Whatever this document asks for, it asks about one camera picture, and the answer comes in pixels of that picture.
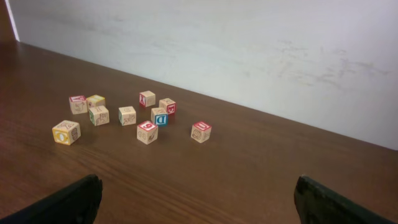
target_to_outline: alphabet block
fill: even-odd
[[[150,144],[157,139],[158,127],[150,121],[145,121],[137,126],[137,139],[145,144]]]
[[[122,126],[136,123],[136,111],[132,106],[119,108],[119,121]]]
[[[150,112],[150,119],[154,124],[158,125],[159,127],[163,127],[167,125],[169,116],[166,110],[163,108],[152,108]]]
[[[105,98],[98,95],[93,95],[87,98],[88,107],[92,108],[95,106],[105,106]]]
[[[211,126],[199,121],[192,126],[191,137],[199,143],[210,138]]]
[[[164,108],[168,115],[175,115],[177,110],[177,104],[170,98],[159,100],[159,107]]]
[[[109,111],[104,106],[96,106],[89,109],[90,120],[94,126],[109,123]]]
[[[139,104],[140,106],[146,108],[148,106],[155,105],[155,93],[151,91],[145,91],[142,93],[139,93]]]
[[[69,97],[69,105],[73,114],[87,113],[87,101],[85,96]]]
[[[80,125],[73,121],[62,121],[52,128],[54,141],[70,146],[81,136]]]

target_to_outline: dark wooden surface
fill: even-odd
[[[104,182],[96,223],[299,223],[301,174],[398,222],[398,152],[24,44],[0,46],[0,218],[95,173]],[[170,97],[177,115],[146,146],[118,123],[138,93]],[[111,122],[72,115],[68,97],[106,97]],[[72,146],[51,128],[80,123]],[[213,126],[190,138],[194,122]]]
[[[5,0],[0,0],[0,43],[15,41]]]

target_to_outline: blue block face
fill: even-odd
[[[159,127],[166,126],[169,116],[167,114],[155,115],[155,124]]]

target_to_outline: toy block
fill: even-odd
[[[167,125],[169,116],[164,108],[152,108],[150,112],[150,119],[159,127]]]
[[[145,144],[150,144],[157,139],[158,127],[150,121],[145,121],[137,126],[137,139]]]
[[[65,120],[52,128],[52,134],[56,143],[70,146],[81,136],[80,125],[77,122]]]
[[[199,143],[202,143],[210,138],[211,126],[199,121],[192,125],[191,137]]]
[[[105,98],[102,96],[94,95],[87,98],[88,107],[105,106]]]
[[[145,91],[142,93],[139,93],[139,104],[140,106],[146,108],[148,106],[153,106],[155,105],[156,98],[155,98],[155,93],[151,91]]]
[[[87,101],[85,96],[69,97],[69,105],[73,114],[87,113]]]
[[[104,106],[96,106],[89,109],[90,120],[94,126],[109,123],[109,111]]]
[[[136,123],[136,111],[132,106],[119,108],[119,121],[122,126]]]
[[[159,100],[159,107],[164,108],[168,115],[175,115],[177,104],[170,98]]]

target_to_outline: letter block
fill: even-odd
[[[150,121],[145,121],[137,126],[137,139],[145,144],[150,144],[157,139],[158,127]]]
[[[77,122],[65,120],[52,128],[52,134],[56,143],[70,146],[81,136],[80,125]]]
[[[151,91],[145,91],[139,93],[139,104],[143,108],[155,105],[155,101],[156,101],[155,93]]]
[[[90,108],[90,120],[94,126],[109,123],[109,111],[104,106]]]
[[[85,96],[69,97],[69,105],[73,114],[87,113],[87,101]]]
[[[159,107],[164,108],[168,115],[175,115],[177,104],[170,98],[159,100]]]
[[[211,126],[199,121],[192,126],[191,137],[199,143],[210,138]]]
[[[122,126],[135,124],[137,121],[136,111],[132,106],[119,108],[119,121]]]
[[[167,125],[167,121],[169,116],[165,109],[163,108],[152,108],[150,112],[150,119],[152,122],[159,127],[163,127]]]
[[[102,96],[94,95],[87,98],[88,107],[105,106],[105,98]]]

